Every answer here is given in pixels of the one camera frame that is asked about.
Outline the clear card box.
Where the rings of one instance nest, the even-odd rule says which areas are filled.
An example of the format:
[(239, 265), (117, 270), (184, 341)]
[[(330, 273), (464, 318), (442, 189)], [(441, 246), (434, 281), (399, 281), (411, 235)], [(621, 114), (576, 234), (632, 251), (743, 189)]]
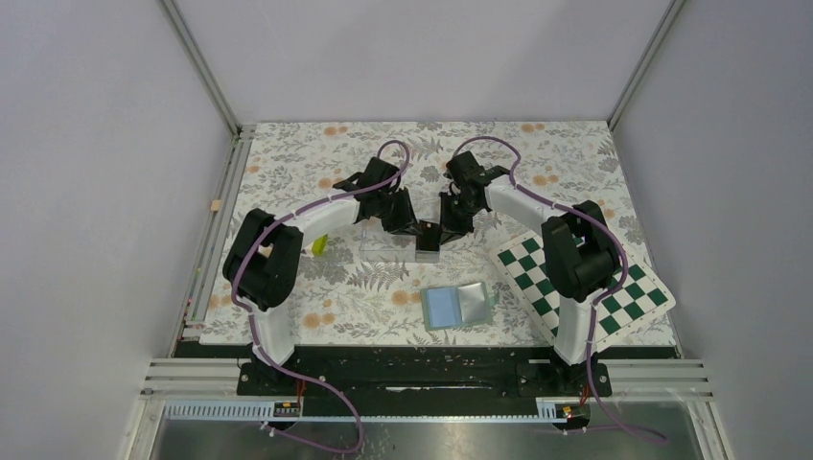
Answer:
[(383, 230), (379, 219), (365, 221), (360, 231), (360, 259), (369, 263), (438, 263), (440, 251), (418, 253), (416, 237), (389, 234)]

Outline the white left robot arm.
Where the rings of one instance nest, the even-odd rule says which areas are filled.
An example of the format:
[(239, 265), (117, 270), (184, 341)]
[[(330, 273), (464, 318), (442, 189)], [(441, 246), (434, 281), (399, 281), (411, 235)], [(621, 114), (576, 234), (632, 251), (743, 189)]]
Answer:
[(422, 233), (408, 189), (397, 167), (373, 157), (362, 172), (340, 181), (324, 197), (283, 216), (261, 209), (244, 218), (223, 263), (232, 302), (248, 314), (252, 349), (264, 366), (261, 382), (276, 394), (289, 392), (297, 369), (287, 361), (294, 349), (288, 316), (279, 310), (293, 291), (302, 250), (332, 231), (376, 219), (392, 235)]

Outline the green card holder wallet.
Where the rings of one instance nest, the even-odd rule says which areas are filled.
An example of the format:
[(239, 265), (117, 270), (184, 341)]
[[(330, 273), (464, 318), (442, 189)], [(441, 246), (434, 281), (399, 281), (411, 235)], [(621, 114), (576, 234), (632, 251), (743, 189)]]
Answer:
[(483, 282), (420, 291), (427, 331), (466, 328), (493, 321), (493, 302)]

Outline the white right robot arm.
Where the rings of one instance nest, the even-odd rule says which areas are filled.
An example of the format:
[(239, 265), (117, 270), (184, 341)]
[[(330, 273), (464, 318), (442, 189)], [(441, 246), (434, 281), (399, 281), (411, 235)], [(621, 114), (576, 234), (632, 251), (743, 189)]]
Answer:
[(597, 292), (608, 290), (616, 270), (626, 264), (600, 207), (592, 201), (556, 204), (517, 183), (502, 166), (485, 169), (469, 151), (454, 156), (444, 176), (452, 189), (439, 194), (440, 244), (473, 233), (474, 216), (481, 211), (503, 213), (542, 238), (546, 278), (561, 299), (553, 347), (562, 361), (551, 366), (549, 379), (559, 393), (576, 393), (588, 381), (582, 362), (592, 355), (590, 310)]

